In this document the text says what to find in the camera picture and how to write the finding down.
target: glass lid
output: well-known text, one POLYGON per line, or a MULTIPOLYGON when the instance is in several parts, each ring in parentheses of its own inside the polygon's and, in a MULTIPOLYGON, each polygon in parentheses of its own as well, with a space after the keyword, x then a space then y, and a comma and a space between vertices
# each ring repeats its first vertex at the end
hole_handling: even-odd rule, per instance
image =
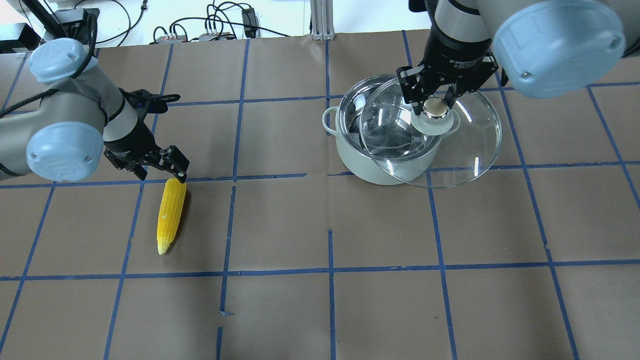
POLYGON ((500 120, 480 92, 459 97, 451 109, 437 97, 415 115, 397 78, 382 84, 362 108, 360 141, 386 173, 422 188, 449 188, 477 179, 495 161, 500 120))

